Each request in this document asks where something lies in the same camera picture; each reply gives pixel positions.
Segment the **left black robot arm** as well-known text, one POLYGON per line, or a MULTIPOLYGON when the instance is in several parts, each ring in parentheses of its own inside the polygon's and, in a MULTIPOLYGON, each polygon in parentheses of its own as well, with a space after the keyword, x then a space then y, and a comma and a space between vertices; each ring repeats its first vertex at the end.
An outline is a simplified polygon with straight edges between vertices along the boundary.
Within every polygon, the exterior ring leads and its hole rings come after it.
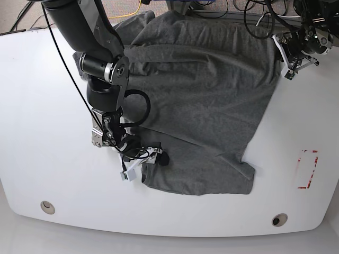
POLYGON ((318 66, 313 55, 327 54, 338 38, 338 1, 294 1, 293 8, 301 26, 283 21, 289 31, 272 35, 284 63, 281 75, 288 80, 308 66, 318 66))

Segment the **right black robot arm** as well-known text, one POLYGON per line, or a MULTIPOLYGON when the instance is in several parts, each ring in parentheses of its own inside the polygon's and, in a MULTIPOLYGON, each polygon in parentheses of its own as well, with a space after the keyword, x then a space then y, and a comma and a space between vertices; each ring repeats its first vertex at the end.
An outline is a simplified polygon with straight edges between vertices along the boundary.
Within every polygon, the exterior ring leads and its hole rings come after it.
POLYGON ((140 90, 128 90, 129 59, 124 45, 109 22, 101 1, 89 1, 85 10, 80 1, 42 1, 45 17, 51 17, 68 44, 80 54, 79 68, 87 75, 86 96, 82 98, 92 117, 92 143, 111 147, 121 155, 121 163, 159 164, 167 166, 169 156, 161 143, 144 147, 141 138, 126 129, 140 126, 150 113, 148 95, 140 90), (146 110, 137 122, 121 123, 124 99, 140 95, 146 110))

